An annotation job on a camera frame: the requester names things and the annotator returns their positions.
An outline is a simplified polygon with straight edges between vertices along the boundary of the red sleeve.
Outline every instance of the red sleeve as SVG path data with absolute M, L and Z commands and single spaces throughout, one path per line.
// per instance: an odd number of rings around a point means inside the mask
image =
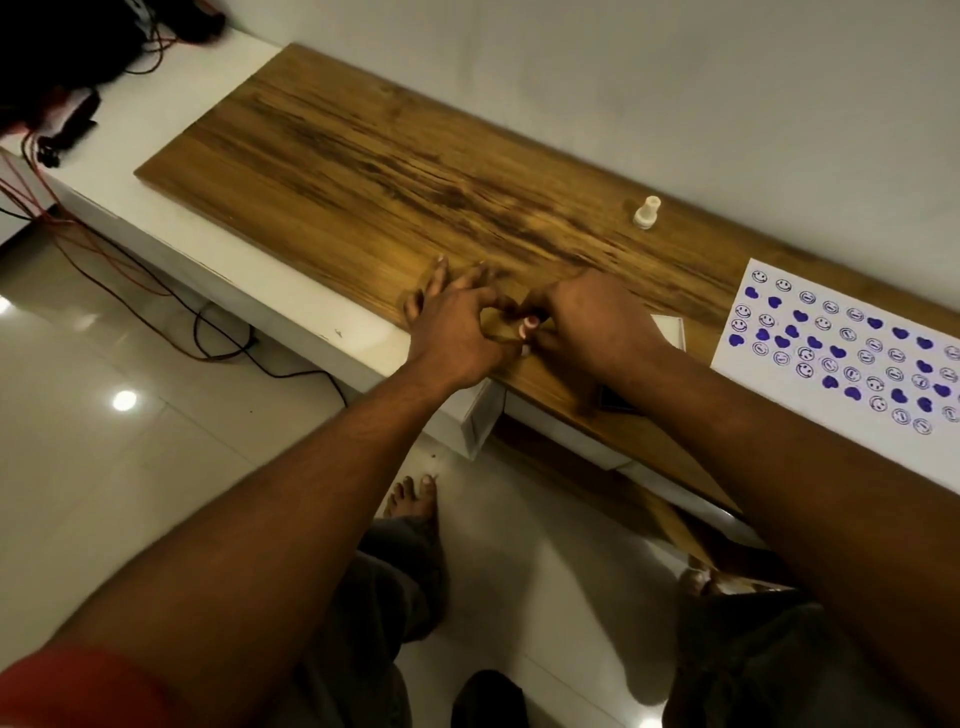
M 139 667 L 107 652 L 52 647 L 0 674 L 0 725 L 170 728 L 173 703 Z

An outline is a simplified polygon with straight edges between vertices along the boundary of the wooden tabletop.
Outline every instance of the wooden tabletop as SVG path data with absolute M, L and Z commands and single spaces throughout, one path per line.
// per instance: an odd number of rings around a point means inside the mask
M 687 350 L 709 363 L 755 257 L 960 336 L 960 316 L 939 305 L 662 195 L 658 222 L 642 231 L 633 213 L 655 190 L 299 46 L 137 176 L 399 325 L 399 302 L 440 254 L 502 267 L 517 298 L 593 266 L 626 280 L 651 311 L 683 317 Z M 649 420 L 598 411 L 596 383 L 583 374 L 532 356 L 497 378 L 735 508 Z

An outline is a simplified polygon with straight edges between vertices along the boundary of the forearm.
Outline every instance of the forearm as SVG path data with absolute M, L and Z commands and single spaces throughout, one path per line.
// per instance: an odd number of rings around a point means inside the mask
M 248 716 L 300 655 L 446 394 L 401 368 L 127 564 L 55 641 L 131 659 L 203 724 Z
M 614 388 L 684 445 L 809 589 L 956 711 L 960 497 L 674 351 Z

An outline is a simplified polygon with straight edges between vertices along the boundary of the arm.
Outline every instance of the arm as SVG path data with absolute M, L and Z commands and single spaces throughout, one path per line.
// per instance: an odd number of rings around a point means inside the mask
M 519 354 L 480 330 L 513 302 L 447 285 L 405 305 L 408 361 L 349 409 L 135 557 L 53 643 L 100 648 L 161 680 L 202 725 L 251 717 L 300 656 L 407 450 L 459 388 Z
M 535 345 L 649 413 L 869 652 L 960 720 L 960 497 L 674 349 L 613 277 L 534 291 L 531 313 L 556 324 Z

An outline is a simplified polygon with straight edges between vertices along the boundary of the sheet of paper with stamps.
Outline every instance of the sheet of paper with stamps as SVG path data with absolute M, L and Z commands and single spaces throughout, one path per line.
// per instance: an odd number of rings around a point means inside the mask
M 960 493 L 960 340 L 751 260 L 711 366 Z

